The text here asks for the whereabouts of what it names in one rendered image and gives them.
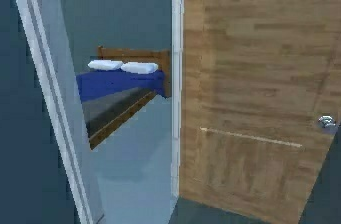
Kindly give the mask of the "white pillow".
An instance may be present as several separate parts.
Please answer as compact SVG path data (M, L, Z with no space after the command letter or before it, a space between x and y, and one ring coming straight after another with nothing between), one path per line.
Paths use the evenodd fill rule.
M95 70L117 70L123 65L122 61L114 60L92 60L88 63L88 67Z
M156 63L128 62L121 66L125 72L136 74L150 74L157 71L159 66Z

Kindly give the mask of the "wooden bed with blue cover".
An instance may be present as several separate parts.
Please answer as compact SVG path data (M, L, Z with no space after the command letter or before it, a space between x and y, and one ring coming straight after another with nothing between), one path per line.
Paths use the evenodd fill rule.
M90 149L94 150L155 96L171 97L171 51L97 48L98 60L154 63L149 74L92 69L76 77Z

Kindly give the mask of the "brown wooden room door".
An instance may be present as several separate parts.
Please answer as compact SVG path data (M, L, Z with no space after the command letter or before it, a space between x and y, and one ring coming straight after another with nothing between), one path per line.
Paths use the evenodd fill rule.
M184 0L180 193L298 224L341 120L341 0Z

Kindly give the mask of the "silver round door knob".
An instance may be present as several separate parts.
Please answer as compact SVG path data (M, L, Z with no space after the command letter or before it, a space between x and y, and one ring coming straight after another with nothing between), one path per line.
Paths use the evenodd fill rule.
M337 126L336 121L330 115L320 116L317 120L318 125L322 129L330 130Z

